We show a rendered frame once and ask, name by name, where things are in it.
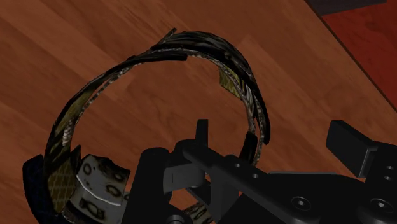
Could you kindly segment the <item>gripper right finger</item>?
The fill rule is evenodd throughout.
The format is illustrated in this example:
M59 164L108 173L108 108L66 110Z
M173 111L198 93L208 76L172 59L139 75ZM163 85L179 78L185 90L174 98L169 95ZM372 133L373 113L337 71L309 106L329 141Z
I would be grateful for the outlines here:
M362 224L397 224L397 146L374 141L342 120L330 122L326 147L357 178Z

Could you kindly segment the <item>black patterned headphones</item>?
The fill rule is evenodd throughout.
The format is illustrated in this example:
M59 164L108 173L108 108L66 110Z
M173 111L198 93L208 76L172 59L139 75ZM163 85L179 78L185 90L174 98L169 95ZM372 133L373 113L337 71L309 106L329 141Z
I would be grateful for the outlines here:
M102 91L133 67L188 57L216 64L220 85L244 103L249 128L239 156L252 165L258 163L262 146L270 140L270 120L248 62L215 34L171 30L149 50L129 57L78 91L53 124L45 153L23 164L25 197L38 224L121 224L130 171L106 157L82 157L80 147L71 147L74 128Z

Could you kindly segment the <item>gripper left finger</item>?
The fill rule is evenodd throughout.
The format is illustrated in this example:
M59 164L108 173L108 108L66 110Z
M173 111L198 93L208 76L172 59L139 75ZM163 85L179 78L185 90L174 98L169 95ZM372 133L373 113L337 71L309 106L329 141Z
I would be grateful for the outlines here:
M163 190L169 193L188 188L216 223L236 207L241 196L253 207L284 224L314 224L314 218L293 211L266 194L263 171L234 155L222 156L194 139L176 143L171 163L164 171Z

